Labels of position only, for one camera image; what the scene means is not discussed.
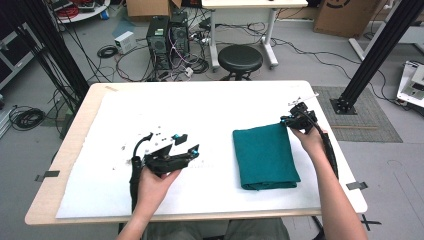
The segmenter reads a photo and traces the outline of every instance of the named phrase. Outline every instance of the green cloth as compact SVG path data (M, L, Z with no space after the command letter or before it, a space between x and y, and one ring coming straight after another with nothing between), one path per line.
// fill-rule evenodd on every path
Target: green cloth
M272 124L234 130L233 141L243 189L295 188L300 182L287 127Z

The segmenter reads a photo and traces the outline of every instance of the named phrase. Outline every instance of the black tape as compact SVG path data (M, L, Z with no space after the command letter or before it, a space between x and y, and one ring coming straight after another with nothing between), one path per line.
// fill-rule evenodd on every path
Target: black tape
M346 187L349 188L349 190L354 190L354 189L365 189L368 188L368 185L365 182L353 182L353 183L348 183L346 184Z
M46 171L43 176L37 175L37 177L35 177L34 181L42 182L42 181L44 181L44 178L46 178L46 177L57 177L57 176L59 176L59 173L60 173L60 171Z

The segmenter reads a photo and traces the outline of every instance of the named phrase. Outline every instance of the gray carpet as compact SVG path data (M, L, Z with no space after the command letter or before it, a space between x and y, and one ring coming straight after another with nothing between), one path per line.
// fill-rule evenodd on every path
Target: gray carpet
M362 92L354 107L357 115L335 114L330 99L339 98L345 87L312 87L337 140L350 142L402 143L386 114L368 88Z

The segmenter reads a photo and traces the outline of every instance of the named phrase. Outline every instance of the black stool seat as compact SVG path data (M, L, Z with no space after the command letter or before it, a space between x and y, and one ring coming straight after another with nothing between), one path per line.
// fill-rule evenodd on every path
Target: black stool seat
M222 68L230 72L230 75L221 80L228 81L231 77L235 77L236 80L242 78L250 80L250 73L262 66L263 58L261 53L252 47L231 45L219 52L218 62Z

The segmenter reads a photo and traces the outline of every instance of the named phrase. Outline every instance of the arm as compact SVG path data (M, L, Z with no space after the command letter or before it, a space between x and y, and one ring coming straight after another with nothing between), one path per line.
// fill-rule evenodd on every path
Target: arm
M152 218L158 209L169 187L180 172L181 170L177 170L160 178L153 174L147 167L143 168L138 185L137 205L131 219L116 238L117 240L139 240L141 238L150 218Z
M317 174L324 233L327 239L368 239L362 224L325 156L318 131L291 129L308 153Z

